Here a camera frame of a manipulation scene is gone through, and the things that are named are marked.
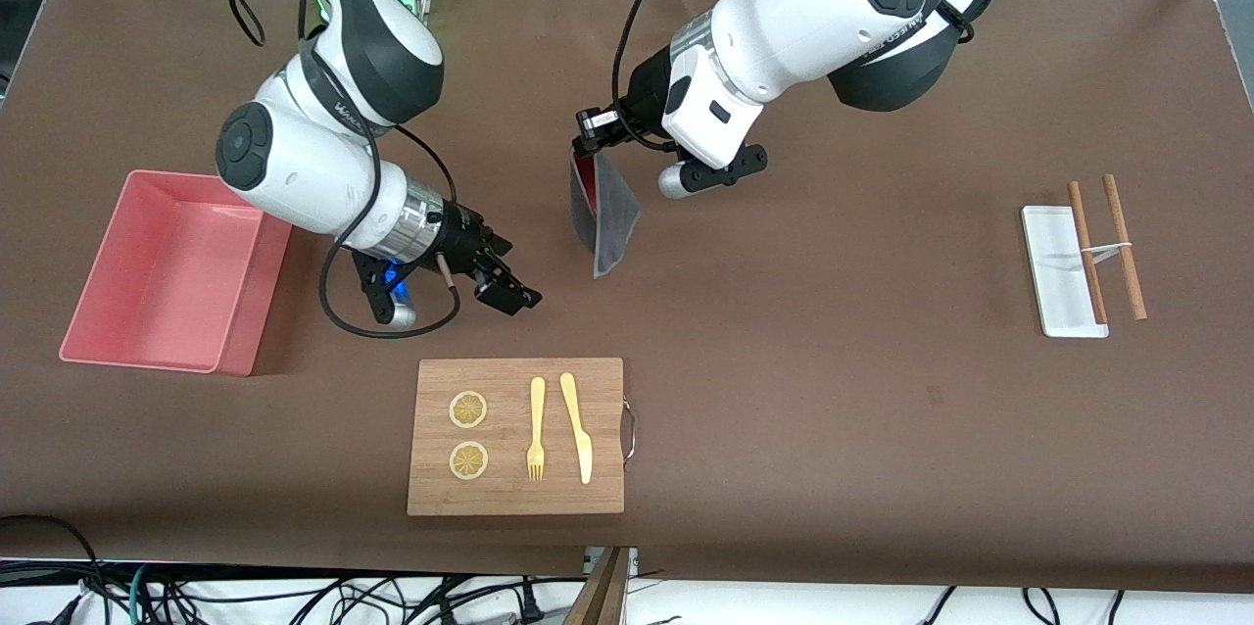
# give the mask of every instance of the wooden cutting board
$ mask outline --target wooden cutting board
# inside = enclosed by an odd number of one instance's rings
[[[579,481],[574,430],[562,399],[562,373],[579,390],[579,418],[592,437],[592,481]],[[532,378],[544,378],[544,478],[527,478],[532,443]],[[487,417],[469,429],[455,425],[449,404],[473,390]],[[588,515],[623,511],[622,358],[520,358],[424,360],[418,370],[414,447],[410,454],[411,516]],[[483,474],[463,481],[449,457],[463,442],[488,451]]]

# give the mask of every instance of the wooden chopstick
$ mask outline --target wooden chopstick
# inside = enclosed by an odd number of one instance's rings
[[[1110,202],[1110,215],[1115,220],[1115,237],[1119,242],[1131,242],[1127,237],[1127,222],[1124,221],[1124,206],[1119,201],[1119,190],[1115,187],[1114,174],[1102,174],[1101,183],[1106,187],[1106,201]],[[1145,297],[1141,296],[1141,277],[1136,275],[1136,260],[1132,257],[1132,246],[1119,248],[1119,261],[1124,265],[1124,285],[1127,287],[1127,302],[1132,305],[1132,318],[1146,319]]]
[[[1085,220],[1085,203],[1080,198],[1080,182],[1067,184],[1067,196],[1071,197],[1071,213],[1076,220],[1076,237],[1080,238],[1080,259],[1085,264],[1085,279],[1088,280],[1088,296],[1093,305],[1093,319],[1099,324],[1106,323],[1106,300],[1101,296],[1101,282],[1097,281],[1097,264],[1093,262],[1093,254],[1087,248],[1092,247],[1088,240],[1088,221]]]

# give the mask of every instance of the yellow fork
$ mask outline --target yellow fork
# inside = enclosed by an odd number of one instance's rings
[[[544,447],[540,444],[543,425],[544,378],[532,378],[532,446],[527,451],[527,477],[532,481],[544,478]]]

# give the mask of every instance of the brown paper tabletop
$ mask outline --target brown paper tabletop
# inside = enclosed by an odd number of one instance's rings
[[[0,112],[0,512],[110,558],[569,572],[619,543],[667,577],[1254,586],[1254,117],[1211,0],[996,0],[913,107],[794,88],[752,132],[767,172],[682,202],[657,153],[617,148],[645,216],[599,281],[566,158],[631,0],[435,0],[448,79],[413,128],[542,305],[356,339],[317,307],[329,238],[297,231],[257,377],[59,361],[125,174],[212,172],[223,118],[295,53],[296,0],[251,1],[265,49],[224,0],[45,5]],[[624,70],[712,3],[646,0]],[[1150,319],[1104,266],[1110,339],[1047,339],[1018,210],[1080,179],[1101,212],[1106,172]],[[332,287],[365,321],[346,260]],[[435,276],[415,287],[444,312]],[[493,356],[626,359],[624,515],[405,516],[418,361]]]

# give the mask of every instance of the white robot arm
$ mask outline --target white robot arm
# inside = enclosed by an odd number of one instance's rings
[[[987,3],[720,0],[632,73],[619,103],[578,114],[576,154],[645,131],[672,139],[681,157],[658,179],[666,196],[734,183],[765,168],[745,137],[789,87],[828,77],[849,105],[904,107],[935,84]]]
[[[375,138],[439,100],[444,58],[435,38],[399,0],[322,1],[325,29],[223,124],[222,179],[258,208],[352,248],[381,324],[414,323],[398,287],[415,267],[474,277],[475,299],[505,314],[535,306],[540,295],[502,260],[512,245],[482,216],[396,164],[376,164]],[[329,266],[330,257],[324,272]]]

